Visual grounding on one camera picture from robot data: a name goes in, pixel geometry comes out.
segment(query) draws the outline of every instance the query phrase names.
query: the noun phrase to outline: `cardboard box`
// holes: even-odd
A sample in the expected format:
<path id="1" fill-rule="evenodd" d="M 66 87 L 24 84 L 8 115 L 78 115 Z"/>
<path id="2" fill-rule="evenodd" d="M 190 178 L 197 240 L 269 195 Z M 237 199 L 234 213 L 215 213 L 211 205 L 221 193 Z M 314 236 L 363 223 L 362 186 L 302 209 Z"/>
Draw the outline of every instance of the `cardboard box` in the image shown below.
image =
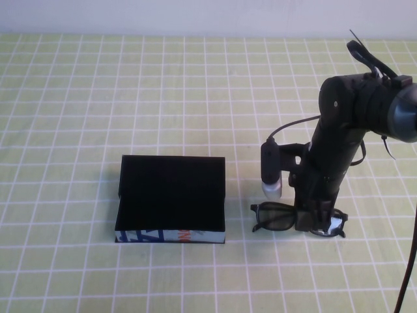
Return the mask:
<path id="1" fill-rule="evenodd" d="M 224 243 L 225 158 L 123 155 L 118 243 Z"/>

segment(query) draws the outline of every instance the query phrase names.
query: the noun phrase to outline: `table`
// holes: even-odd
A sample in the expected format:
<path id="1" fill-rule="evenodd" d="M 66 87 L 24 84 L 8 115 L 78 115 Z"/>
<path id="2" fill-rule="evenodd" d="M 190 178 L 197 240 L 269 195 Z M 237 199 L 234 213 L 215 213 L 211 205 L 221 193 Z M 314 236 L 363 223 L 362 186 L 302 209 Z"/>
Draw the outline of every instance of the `table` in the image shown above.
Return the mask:
<path id="1" fill-rule="evenodd" d="M 0 312 L 392 312 L 416 145 L 388 140 L 394 161 L 366 135 L 337 202 L 347 238 L 252 233 L 260 145 L 318 114 L 326 78 L 367 71 L 348 40 L 0 35 Z M 417 42 L 364 43 L 417 77 Z M 276 140 L 305 143 L 316 122 Z M 114 243 L 122 154 L 225 157 L 226 244 Z"/>

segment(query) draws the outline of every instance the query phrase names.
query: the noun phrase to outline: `black wire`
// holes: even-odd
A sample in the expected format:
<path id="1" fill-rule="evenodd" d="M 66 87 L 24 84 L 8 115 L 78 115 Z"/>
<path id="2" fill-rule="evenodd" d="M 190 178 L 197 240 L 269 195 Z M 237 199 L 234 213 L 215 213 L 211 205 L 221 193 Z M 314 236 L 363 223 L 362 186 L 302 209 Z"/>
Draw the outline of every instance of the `black wire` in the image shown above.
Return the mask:
<path id="1" fill-rule="evenodd" d="M 388 154 L 395 160 L 395 158 L 392 156 L 392 154 L 391 154 L 391 152 L 390 152 L 390 150 L 388 148 L 388 144 L 386 143 L 387 137 L 386 136 L 381 136 L 381 138 L 382 138 L 382 140 L 384 142 L 384 146 L 385 146 L 386 152 L 388 152 Z"/>
<path id="2" fill-rule="evenodd" d="M 276 130 L 274 130 L 274 131 L 271 133 L 271 135 L 269 135 L 269 137 L 268 137 L 268 138 L 272 138 L 272 137 L 274 137 L 274 136 L 275 136 L 275 134 L 276 134 L 277 132 L 279 132 L 279 131 L 281 131 L 281 130 L 283 130 L 283 129 L 285 129 L 285 128 L 289 127 L 289 126 L 293 126 L 293 125 L 296 125 L 296 124 L 300 124 L 300 123 L 304 123 L 304 122 L 312 121 L 312 120 L 314 120 L 314 119 L 319 119 L 319 118 L 320 118 L 320 115 L 317 115 L 317 116 L 309 117 L 309 118 L 307 118 L 307 119 L 300 119 L 300 120 L 298 120 L 298 121 L 294 121 L 294 122 L 291 122 L 291 123 L 285 124 L 285 125 L 283 125 L 283 126 L 281 126 L 281 127 L 277 128 Z"/>
<path id="3" fill-rule="evenodd" d="M 366 157 L 366 148 L 365 148 L 365 143 L 364 143 L 363 140 L 360 142 L 360 148 L 362 150 L 362 158 L 360 160 L 357 160 L 357 161 L 352 162 L 351 163 L 351 166 L 355 166 L 355 165 L 361 164 L 365 160 L 365 157 Z"/>
<path id="4" fill-rule="evenodd" d="M 399 313 L 399 311 L 401 310 L 401 305 L 403 304 L 405 292 L 407 290 L 407 285 L 409 284 L 412 266 L 414 265 L 416 254 L 417 254 L 417 209 L 416 209 L 416 217 L 414 219 L 414 234 L 412 235 L 409 263 L 407 264 L 407 269 L 405 270 L 403 284 L 401 285 L 401 289 L 399 291 L 397 304 L 395 306 L 394 313 Z"/>

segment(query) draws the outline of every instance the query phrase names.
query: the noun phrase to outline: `eyeglasses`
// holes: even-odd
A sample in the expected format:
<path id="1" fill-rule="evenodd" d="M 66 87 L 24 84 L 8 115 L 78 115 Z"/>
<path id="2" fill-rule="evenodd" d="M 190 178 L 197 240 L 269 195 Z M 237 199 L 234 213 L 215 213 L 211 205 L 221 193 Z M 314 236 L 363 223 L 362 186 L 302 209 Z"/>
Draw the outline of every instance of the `eyeglasses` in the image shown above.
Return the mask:
<path id="1" fill-rule="evenodd" d="M 277 202 L 263 202 L 253 204 L 251 211 L 256 213 L 257 224 L 252 228 L 255 232 L 261 228 L 271 231 L 285 231 L 294 226 L 297 218 L 297 211 L 294 206 Z M 310 230 L 314 235 L 320 237 L 345 237 L 343 227 L 347 221 L 347 215 L 338 209 L 334 209 L 334 216 L 331 218 L 331 225 L 327 231 Z"/>

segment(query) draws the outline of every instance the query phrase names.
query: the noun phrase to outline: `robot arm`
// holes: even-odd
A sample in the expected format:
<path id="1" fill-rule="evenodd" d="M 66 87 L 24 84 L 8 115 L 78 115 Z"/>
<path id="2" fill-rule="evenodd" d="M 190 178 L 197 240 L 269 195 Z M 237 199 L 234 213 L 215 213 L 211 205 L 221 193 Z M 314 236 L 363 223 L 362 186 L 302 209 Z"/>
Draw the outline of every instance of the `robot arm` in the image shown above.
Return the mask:
<path id="1" fill-rule="evenodd" d="M 352 160 L 358 148 L 365 153 L 367 132 L 417 142 L 417 84 L 410 76 L 397 76 L 357 42 L 347 46 L 372 72 L 324 81 L 320 116 L 303 120 L 319 118 L 309 143 L 278 145 L 273 133 L 261 147 L 263 190 L 269 200 L 280 198 L 281 172 L 289 172 L 289 185 L 295 190 L 296 230 L 329 229 L 340 185 L 349 166 L 357 164 Z M 295 157 L 300 157 L 300 164 Z"/>

